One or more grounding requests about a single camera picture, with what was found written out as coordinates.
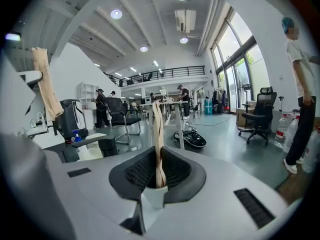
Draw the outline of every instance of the white t-shirt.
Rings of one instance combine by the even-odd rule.
[[[310,54],[301,50],[298,43],[295,40],[287,39],[287,41],[285,42],[285,47],[286,47],[286,53],[288,54],[291,63],[293,63],[294,61],[300,60],[300,66],[302,68],[302,72],[304,75],[304,79],[305,79],[305,83],[308,88],[308,91],[311,96],[315,96],[316,95],[316,77],[312,72],[312,69],[310,66],[310,62],[309,62],[311,58]],[[295,69],[293,68],[293,65],[292,65],[292,70],[293,70],[294,80],[295,80],[295,84],[298,92],[298,98],[300,98],[304,95],[305,92],[297,77],[297,74]]]

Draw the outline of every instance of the metal railing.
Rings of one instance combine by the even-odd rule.
[[[110,80],[114,82],[115,85],[119,87],[129,86],[134,84],[139,84],[143,82],[149,82],[152,80],[167,79],[167,78],[177,78],[177,77],[187,77],[187,76],[203,76],[205,74],[205,66],[187,66],[187,67],[175,67],[170,69],[164,69],[162,72],[151,71],[146,73],[141,73],[133,75],[127,78],[117,78],[113,75],[109,75]]]

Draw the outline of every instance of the gray floor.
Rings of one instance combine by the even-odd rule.
[[[246,140],[249,133],[242,133],[242,136],[238,136],[235,115],[196,114],[193,118],[192,114],[190,118],[192,119],[189,122],[193,123],[197,132],[206,139],[207,146],[195,149],[185,144],[186,150],[231,162],[272,188],[279,186],[288,177],[287,170],[282,164],[285,153],[274,146],[273,136],[270,136],[268,146],[265,146],[265,141],[258,135],[254,136],[251,143],[247,145]],[[131,135],[129,145],[117,143],[119,154],[130,152],[135,147],[138,149],[147,147],[148,135],[150,134],[148,120],[141,120],[140,125],[141,134],[139,136]],[[137,132],[138,124],[129,126],[128,130],[129,132]],[[179,142],[175,141],[173,136],[175,131],[175,126],[164,128],[164,144],[166,146],[180,147]],[[125,132],[125,127],[115,126],[89,131],[90,134],[96,132],[118,136]]]

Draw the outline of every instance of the cable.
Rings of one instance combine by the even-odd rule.
[[[228,119],[226,119],[226,120],[224,120],[222,122],[218,122],[216,124],[201,124],[201,123],[193,123],[193,122],[190,122],[190,123],[193,124],[194,126],[212,126],[212,127],[215,127],[217,125],[221,125],[221,124],[227,122],[230,118],[232,118],[232,116],[235,117],[235,115],[230,115]]]

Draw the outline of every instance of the water bottle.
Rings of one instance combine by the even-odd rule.
[[[283,149],[289,125],[290,122],[288,121],[287,114],[284,113],[279,120],[278,129],[275,134],[274,145],[276,147]]]
[[[320,127],[311,134],[304,153],[304,164],[301,166],[306,173],[312,173],[316,163],[320,162]]]
[[[295,134],[298,129],[299,119],[300,119],[300,115],[299,114],[295,115],[295,118],[293,119],[292,123],[288,128],[288,131],[286,133],[286,137],[284,140],[284,144],[283,144],[283,151],[285,153],[288,153],[291,148],[292,142],[294,140]]]

